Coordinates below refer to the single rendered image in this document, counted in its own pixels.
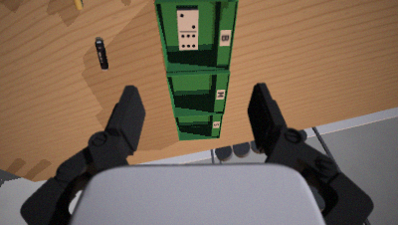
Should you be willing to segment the black battery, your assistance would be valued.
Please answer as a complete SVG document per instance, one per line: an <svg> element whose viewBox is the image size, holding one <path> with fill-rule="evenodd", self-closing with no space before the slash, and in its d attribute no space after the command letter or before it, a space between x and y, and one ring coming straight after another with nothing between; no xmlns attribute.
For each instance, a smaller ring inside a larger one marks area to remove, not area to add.
<svg viewBox="0 0 398 225"><path fill-rule="evenodd" d="M103 41L96 41L96 48L99 56L100 67L103 71L108 70L107 59L105 55Z"/></svg>

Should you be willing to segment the dark grey and tan domino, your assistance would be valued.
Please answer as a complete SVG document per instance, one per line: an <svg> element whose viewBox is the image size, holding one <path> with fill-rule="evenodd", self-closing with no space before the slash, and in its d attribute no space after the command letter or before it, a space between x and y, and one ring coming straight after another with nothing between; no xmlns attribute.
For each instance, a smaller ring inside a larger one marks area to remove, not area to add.
<svg viewBox="0 0 398 225"><path fill-rule="evenodd" d="M177 9L179 50L198 50L198 8Z"/></svg>

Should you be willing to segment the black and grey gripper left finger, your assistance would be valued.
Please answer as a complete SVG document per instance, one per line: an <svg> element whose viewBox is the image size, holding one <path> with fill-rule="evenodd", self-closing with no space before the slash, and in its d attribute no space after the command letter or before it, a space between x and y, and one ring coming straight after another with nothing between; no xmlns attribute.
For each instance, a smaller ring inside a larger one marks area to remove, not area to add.
<svg viewBox="0 0 398 225"><path fill-rule="evenodd" d="M89 179L107 168L129 165L137 151L145 109L135 86L125 86L104 131L94 133L88 146L64 161L22 205L20 214L28 225L68 225L69 206Z"/></svg>

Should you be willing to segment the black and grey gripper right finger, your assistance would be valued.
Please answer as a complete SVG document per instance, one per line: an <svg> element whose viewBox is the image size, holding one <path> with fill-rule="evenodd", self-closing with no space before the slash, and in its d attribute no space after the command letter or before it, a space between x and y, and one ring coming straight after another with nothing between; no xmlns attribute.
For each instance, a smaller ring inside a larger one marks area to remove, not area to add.
<svg viewBox="0 0 398 225"><path fill-rule="evenodd" d="M371 198L338 172L331 158L303 142L302 134L287 126L266 83L254 85L247 113L256 148L267 156L265 163L299 172L306 184L318 191L325 203L321 212L325 225L364 223L374 208Z"/></svg>

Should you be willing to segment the green open bin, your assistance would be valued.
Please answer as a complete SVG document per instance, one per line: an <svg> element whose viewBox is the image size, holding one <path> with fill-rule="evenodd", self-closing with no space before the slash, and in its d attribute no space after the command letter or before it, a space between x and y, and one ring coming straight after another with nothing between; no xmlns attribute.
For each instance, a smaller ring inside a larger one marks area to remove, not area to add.
<svg viewBox="0 0 398 225"><path fill-rule="evenodd" d="M239 0L154 5L179 140L220 138ZM177 9L184 8L199 10L198 50L179 50Z"/></svg>

